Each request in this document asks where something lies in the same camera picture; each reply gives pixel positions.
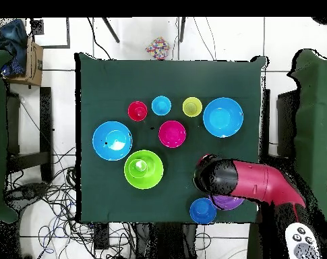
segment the magenta bowl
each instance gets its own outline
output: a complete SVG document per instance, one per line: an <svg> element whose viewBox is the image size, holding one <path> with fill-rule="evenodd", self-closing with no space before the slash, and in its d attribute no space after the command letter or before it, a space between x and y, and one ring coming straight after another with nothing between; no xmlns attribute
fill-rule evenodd
<svg viewBox="0 0 327 259"><path fill-rule="evenodd" d="M158 131L158 138L166 147L176 148L185 141L186 130L178 121L166 121L161 125Z"/></svg>

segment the green bowl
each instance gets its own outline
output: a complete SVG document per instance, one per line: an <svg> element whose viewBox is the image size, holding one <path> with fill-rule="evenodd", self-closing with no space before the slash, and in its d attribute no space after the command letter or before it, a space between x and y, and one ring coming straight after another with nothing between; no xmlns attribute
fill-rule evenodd
<svg viewBox="0 0 327 259"><path fill-rule="evenodd" d="M154 187L162 179L163 164L155 153L140 150L127 158L123 172L130 185L145 190Z"/></svg>

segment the purple bowl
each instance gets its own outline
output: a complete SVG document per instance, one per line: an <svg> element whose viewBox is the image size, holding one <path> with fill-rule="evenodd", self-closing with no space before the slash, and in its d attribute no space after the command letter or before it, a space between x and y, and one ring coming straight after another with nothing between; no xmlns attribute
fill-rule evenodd
<svg viewBox="0 0 327 259"><path fill-rule="evenodd" d="M213 205L219 210L233 210L237 208L245 200L244 198L237 198L232 196L209 196Z"/></svg>

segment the yellow-green bowl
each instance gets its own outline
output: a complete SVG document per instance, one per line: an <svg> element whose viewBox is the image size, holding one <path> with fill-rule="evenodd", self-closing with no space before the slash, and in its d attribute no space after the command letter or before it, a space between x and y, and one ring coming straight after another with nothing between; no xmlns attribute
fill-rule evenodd
<svg viewBox="0 0 327 259"><path fill-rule="evenodd" d="M123 172L130 185L145 190L153 188L162 179L163 164L155 153L140 150L127 158Z"/></svg>
<svg viewBox="0 0 327 259"><path fill-rule="evenodd" d="M202 109L202 102L196 97L189 97L182 104L182 110L188 117L198 116Z"/></svg>

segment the small blue bowl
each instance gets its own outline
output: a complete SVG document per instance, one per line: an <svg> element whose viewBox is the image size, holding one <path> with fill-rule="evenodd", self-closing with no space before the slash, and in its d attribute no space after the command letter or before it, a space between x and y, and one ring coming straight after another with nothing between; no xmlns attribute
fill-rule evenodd
<svg viewBox="0 0 327 259"><path fill-rule="evenodd" d="M204 110L203 122L206 130L213 136L221 138L232 136L242 126L242 108L231 98L214 99Z"/></svg>
<svg viewBox="0 0 327 259"><path fill-rule="evenodd" d="M157 115L166 115L171 110L171 101L169 98L160 95L152 101L151 108Z"/></svg>
<svg viewBox="0 0 327 259"><path fill-rule="evenodd" d="M208 198L198 198L192 202L189 215L200 225L211 223L216 217L217 209Z"/></svg>
<svg viewBox="0 0 327 259"><path fill-rule="evenodd" d="M108 121L97 127L92 137L92 145L102 159L117 161L131 150L132 135L122 123Z"/></svg>

